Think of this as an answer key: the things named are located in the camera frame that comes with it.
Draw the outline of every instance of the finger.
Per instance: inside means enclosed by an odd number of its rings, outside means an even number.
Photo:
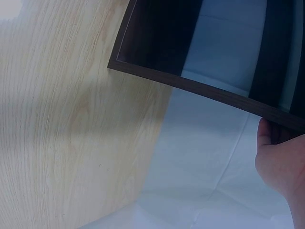
[[[262,118],[257,130],[257,149],[271,144],[271,133],[272,128],[270,123],[266,119]]]

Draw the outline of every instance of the wooden panel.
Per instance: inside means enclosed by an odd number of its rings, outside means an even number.
[[[305,2],[303,3],[305,22]],[[303,23],[303,43],[298,78],[295,93],[290,107],[290,113],[305,119],[305,26]]]
[[[132,0],[118,60],[180,75],[203,0]]]
[[[128,0],[0,21],[0,228],[70,229],[137,198],[171,88],[107,70]]]
[[[267,0],[261,49],[249,98],[278,107],[287,73],[293,1]]]

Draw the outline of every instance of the wood grain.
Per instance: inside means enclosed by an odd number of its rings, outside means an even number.
[[[128,0],[24,0],[0,21],[0,228],[77,228],[135,200],[171,88],[107,70]]]

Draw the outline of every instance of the hand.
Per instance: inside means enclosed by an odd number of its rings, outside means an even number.
[[[305,194],[305,135],[262,119],[255,166],[263,181],[286,199]]]

